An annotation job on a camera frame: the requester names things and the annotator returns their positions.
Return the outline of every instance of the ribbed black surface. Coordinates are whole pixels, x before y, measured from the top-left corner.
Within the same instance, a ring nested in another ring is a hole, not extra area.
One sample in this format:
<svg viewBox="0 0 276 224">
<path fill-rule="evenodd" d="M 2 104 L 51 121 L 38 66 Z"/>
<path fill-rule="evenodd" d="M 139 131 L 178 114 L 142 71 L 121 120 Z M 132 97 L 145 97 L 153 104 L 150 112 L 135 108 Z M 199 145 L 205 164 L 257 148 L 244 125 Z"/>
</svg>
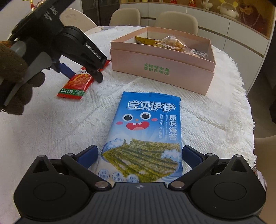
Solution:
<svg viewBox="0 0 276 224">
<path fill-rule="evenodd" d="M 20 219 L 18 224 L 39 223 Z M 252 217 L 242 221 L 216 220 L 202 214 L 182 192 L 163 183 L 117 183 L 107 192 L 97 192 L 78 214 L 50 224 L 264 224 Z"/>
</svg>

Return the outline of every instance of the barcode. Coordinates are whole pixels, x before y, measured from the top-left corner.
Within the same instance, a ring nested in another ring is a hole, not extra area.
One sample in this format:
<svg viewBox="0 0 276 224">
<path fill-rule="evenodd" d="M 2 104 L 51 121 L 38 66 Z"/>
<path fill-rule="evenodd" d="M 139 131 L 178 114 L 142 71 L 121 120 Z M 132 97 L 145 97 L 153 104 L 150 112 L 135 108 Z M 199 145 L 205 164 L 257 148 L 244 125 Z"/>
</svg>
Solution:
<svg viewBox="0 0 276 224">
<path fill-rule="evenodd" d="M 192 50 L 191 50 L 191 53 L 199 54 L 199 55 L 201 55 L 201 56 L 204 57 L 204 58 L 207 57 L 207 54 L 206 54 L 204 51 L 192 49 Z"/>
</svg>

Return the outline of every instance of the brown glove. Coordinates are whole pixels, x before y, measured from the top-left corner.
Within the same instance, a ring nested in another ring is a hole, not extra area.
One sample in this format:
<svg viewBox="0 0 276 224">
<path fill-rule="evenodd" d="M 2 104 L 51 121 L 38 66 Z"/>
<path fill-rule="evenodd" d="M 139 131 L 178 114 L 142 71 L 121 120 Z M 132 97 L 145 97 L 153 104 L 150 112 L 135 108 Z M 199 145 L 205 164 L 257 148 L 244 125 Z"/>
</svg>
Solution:
<svg viewBox="0 0 276 224">
<path fill-rule="evenodd" d="M 13 43 L 13 41 L 0 42 L 0 78 L 11 82 L 20 82 L 23 80 L 28 66 L 23 58 L 10 49 Z M 0 111 L 21 115 L 24 111 L 24 105 L 31 100 L 32 87 L 39 87 L 44 81 L 45 74 L 43 72 L 37 73 L 20 87 L 7 106 L 0 105 Z"/>
</svg>

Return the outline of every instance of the cartoon mouth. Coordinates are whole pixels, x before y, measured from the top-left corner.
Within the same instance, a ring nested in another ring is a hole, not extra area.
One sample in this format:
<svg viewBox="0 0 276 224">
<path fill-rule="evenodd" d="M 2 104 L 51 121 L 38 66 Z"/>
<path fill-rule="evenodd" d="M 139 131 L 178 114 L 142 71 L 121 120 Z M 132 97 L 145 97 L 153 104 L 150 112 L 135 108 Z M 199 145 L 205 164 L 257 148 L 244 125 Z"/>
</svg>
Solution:
<svg viewBox="0 0 276 224">
<path fill-rule="evenodd" d="M 149 122 L 143 121 L 139 123 L 127 123 L 126 127 L 129 130 L 138 131 L 138 130 L 146 129 L 149 125 L 150 125 Z"/>
</svg>

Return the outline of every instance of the wooden countertop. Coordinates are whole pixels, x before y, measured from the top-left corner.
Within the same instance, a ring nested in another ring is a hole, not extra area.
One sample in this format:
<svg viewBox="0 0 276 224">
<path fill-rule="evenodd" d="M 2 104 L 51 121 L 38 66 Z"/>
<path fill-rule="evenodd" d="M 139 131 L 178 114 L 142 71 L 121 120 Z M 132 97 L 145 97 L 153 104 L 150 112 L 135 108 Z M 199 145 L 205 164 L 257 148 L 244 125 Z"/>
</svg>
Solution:
<svg viewBox="0 0 276 224">
<path fill-rule="evenodd" d="M 264 38 L 268 39 L 269 40 L 269 37 L 267 37 L 266 35 L 258 32 L 257 30 L 253 29 L 252 27 L 248 26 L 248 25 L 245 25 L 244 23 L 238 21 L 237 19 L 234 19 L 234 18 L 231 18 L 229 16 L 226 16 L 226 15 L 222 15 L 222 14 L 219 14 L 217 12 L 213 12 L 213 11 L 210 11 L 210 10 L 206 10 L 206 9 L 202 9 L 202 8 L 198 8 L 198 7 L 192 7 L 192 6 L 188 6 L 188 5 L 182 5 L 182 4 L 172 4 L 172 3 L 166 3 L 166 2 L 126 2 L 126 3 L 120 3 L 120 4 L 147 4 L 147 3 L 151 3 L 151 4 L 167 4 L 167 5 L 175 5 L 175 6 L 184 6 L 184 7 L 187 7 L 187 8 L 192 8 L 192 9 L 198 9 L 198 10 L 201 10 L 201 11 L 204 11 L 204 12 L 209 12 L 209 13 L 212 13 L 212 14 L 215 14 L 215 15 L 218 15 L 218 16 L 222 16 L 224 18 L 227 18 L 229 20 L 232 20 L 236 23 L 239 23 L 251 30 L 253 30 L 254 32 L 260 34 L 261 36 L 263 36 Z"/>
</svg>

